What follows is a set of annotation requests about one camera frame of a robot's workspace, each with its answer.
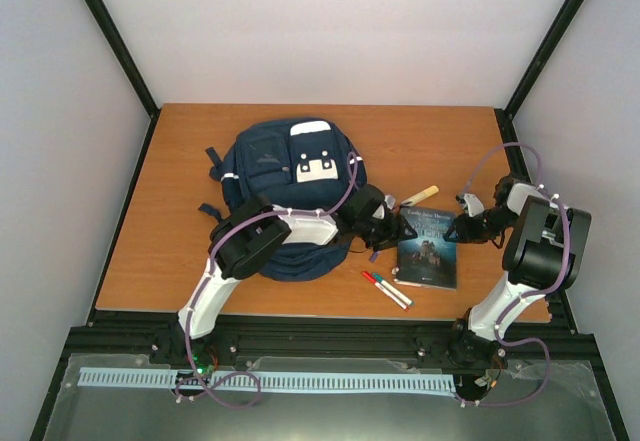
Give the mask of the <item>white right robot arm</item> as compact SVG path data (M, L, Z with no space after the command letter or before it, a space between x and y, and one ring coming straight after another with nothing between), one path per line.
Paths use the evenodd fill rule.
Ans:
M505 176L486 208L467 191L456 196L463 212L444 240L456 244L490 242L503 251L503 274L489 295L456 319L448 341L451 362L487 368L498 356L508 327L535 301L575 282L592 215L561 204L541 186Z

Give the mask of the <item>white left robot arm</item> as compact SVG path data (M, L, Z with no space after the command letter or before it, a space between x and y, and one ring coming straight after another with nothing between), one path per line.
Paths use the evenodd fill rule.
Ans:
M417 233L385 195L366 184L327 210L275 205L264 195L246 202L211 233L209 258L187 304L172 349L186 363L201 361L217 317L235 287L259 273L282 282L311 281L331 272L359 238L375 252Z

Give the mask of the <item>green cap whiteboard marker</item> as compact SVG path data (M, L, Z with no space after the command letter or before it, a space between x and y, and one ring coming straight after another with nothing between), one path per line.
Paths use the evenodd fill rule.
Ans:
M399 291L394 285L389 283L381 275L379 275L378 273L373 273L372 276L374 277L374 279L376 281L378 281L383 287L385 287L388 291L390 291L392 294L394 294L405 305L407 305L407 306L412 306L413 305L413 301L408 296L406 296L401 291Z

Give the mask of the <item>red cap whiteboard marker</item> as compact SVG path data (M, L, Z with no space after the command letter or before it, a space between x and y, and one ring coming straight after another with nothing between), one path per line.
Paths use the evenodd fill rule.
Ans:
M367 281L373 284L377 289L379 289L385 296L387 296L394 303L396 303L401 309L403 309L404 311L408 310L408 306L403 301L401 301L396 295L392 294L387 288L385 288L379 281L377 281L372 274L368 273L367 271L362 271L361 275Z

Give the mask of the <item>dark blue Wuthering Heights book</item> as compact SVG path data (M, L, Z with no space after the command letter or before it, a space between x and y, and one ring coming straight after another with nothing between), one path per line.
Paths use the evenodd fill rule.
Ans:
M400 213L417 237L397 246L394 281L415 287L457 289L457 245L444 235L455 219L449 211L403 207Z

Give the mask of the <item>yellow highlighter pen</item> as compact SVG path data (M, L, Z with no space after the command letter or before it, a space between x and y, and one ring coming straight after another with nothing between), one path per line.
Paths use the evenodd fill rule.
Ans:
M409 207L409 206L416 206L417 204L419 204L420 202L434 196L435 194L437 194L439 192L439 187L436 185L432 185L428 188L425 188L421 191L419 191L418 193L410 196L409 198L403 200L400 205L402 207Z

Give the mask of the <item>navy blue backpack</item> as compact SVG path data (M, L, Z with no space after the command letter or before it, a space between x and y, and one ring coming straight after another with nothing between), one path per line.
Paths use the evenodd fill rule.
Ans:
M350 167L357 167L355 189L367 183L364 161L332 122L316 117L255 124L242 131L221 157L206 149L209 177L219 182L231 212L256 195L276 207L328 210L348 191Z

